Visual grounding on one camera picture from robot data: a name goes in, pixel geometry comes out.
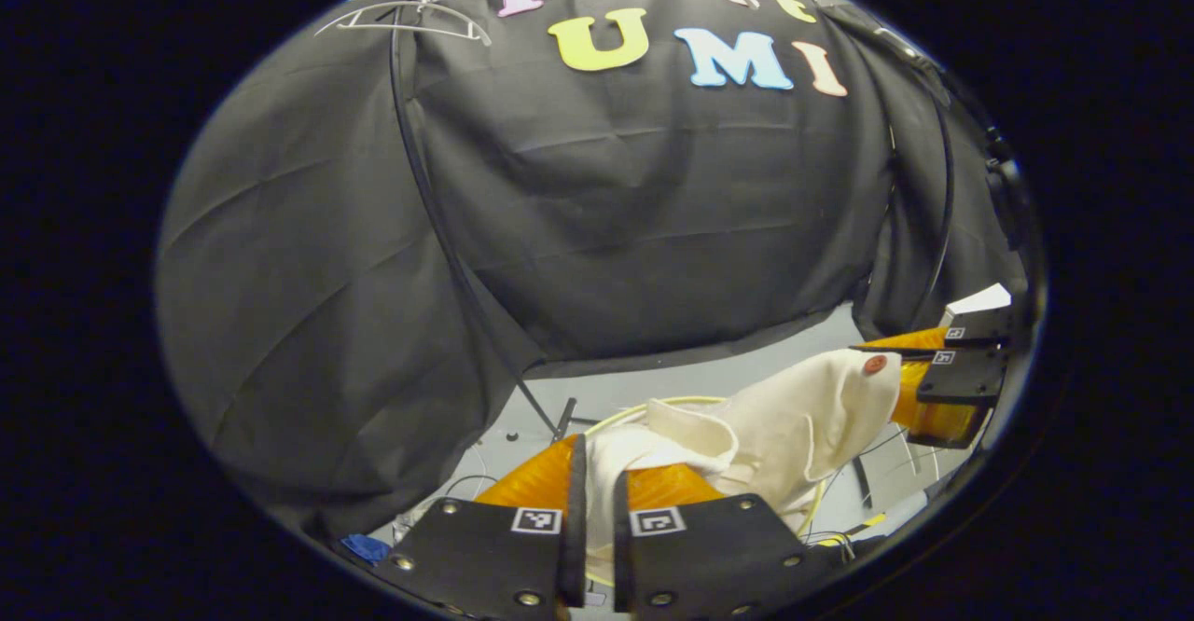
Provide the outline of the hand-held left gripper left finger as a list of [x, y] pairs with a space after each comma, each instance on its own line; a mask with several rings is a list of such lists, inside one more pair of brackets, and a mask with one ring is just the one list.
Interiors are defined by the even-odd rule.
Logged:
[[431, 503], [375, 577], [449, 621], [568, 621], [583, 607], [586, 438], [568, 435], [474, 502]]

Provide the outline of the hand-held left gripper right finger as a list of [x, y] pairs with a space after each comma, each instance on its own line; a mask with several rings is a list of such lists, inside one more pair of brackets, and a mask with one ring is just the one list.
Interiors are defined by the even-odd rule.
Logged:
[[614, 607], [630, 621], [762, 621], [844, 567], [844, 545], [806, 545], [759, 494], [630, 510], [616, 481]]

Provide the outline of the cream button shirt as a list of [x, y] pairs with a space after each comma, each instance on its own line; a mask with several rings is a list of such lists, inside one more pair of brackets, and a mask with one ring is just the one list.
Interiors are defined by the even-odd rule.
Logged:
[[793, 531], [819, 486], [878, 438], [905, 400], [898, 353], [838, 350], [722, 401], [652, 399], [589, 430], [586, 573], [613, 582], [620, 480], [632, 511], [758, 494]]

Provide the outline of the white plastic clothes hanger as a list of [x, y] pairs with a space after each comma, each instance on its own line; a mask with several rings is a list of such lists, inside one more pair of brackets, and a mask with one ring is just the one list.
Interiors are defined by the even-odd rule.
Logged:
[[493, 37], [480, 21], [442, 0], [383, 0], [355, 6], [316, 27], [310, 38], [330, 31], [421, 33], [493, 45]]

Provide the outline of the white box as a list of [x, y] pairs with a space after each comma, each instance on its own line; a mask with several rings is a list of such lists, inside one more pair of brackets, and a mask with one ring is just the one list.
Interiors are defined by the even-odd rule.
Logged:
[[1011, 294], [1007, 291], [1004, 285], [993, 283], [968, 295], [968, 297], [955, 299], [955, 301], [947, 303], [941, 320], [938, 320], [938, 326], [950, 326], [952, 320], [967, 312], [1001, 310], [1011, 305]]

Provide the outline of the blue cloth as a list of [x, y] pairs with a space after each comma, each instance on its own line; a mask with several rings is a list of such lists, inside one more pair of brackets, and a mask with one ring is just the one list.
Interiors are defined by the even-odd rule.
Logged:
[[383, 540], [374, 539], [367, 533], [350, 533], [340, 539], [341, 547], [345, 547], [353, 557], [358, 557], [371, 566], [384, 562], [390, 554], [392, 546]]

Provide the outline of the black backdrop cloth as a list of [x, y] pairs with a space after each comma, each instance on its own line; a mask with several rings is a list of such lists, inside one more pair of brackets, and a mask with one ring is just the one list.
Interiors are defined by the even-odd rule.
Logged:
[[155, 318], [201, 442], [296, 529], [439, 488], [519, 379], [691, 365], [853, 306], [870, 340], [1026, 284], [991, 119], [819, 0], [442, 0], [493, 45], [316, 27], [183, 159]]

